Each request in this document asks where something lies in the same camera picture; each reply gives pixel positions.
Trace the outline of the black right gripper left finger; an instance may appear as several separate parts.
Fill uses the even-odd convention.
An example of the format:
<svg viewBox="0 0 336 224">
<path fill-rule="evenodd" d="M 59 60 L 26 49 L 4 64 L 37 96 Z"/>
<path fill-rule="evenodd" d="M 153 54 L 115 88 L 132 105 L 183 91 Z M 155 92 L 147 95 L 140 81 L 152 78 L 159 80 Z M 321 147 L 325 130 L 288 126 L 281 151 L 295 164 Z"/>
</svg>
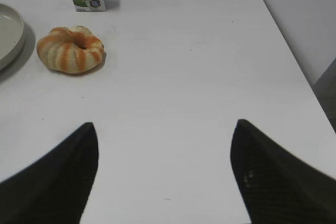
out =
<svg viewBox="0 0 336 224">
<path fill-rule="evenodd" d="M 97 134 L 86 122 L 1 182 L 1 223 L 79 223 L 98 164 Z"/>
</svg>

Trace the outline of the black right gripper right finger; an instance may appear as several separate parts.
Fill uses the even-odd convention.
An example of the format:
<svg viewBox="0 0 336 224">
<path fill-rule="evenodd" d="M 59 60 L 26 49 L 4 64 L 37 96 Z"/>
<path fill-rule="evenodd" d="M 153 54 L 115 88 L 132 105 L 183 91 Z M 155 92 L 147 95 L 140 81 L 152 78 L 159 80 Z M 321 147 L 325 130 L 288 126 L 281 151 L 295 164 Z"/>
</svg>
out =
<svg viewBox="0 0 336 224">
<path fill-rule="evenodd" d="M 335 223 L 335 179 L 245 119 L 237 121 L 230 162 L 252 223 Z"/>
</svg>

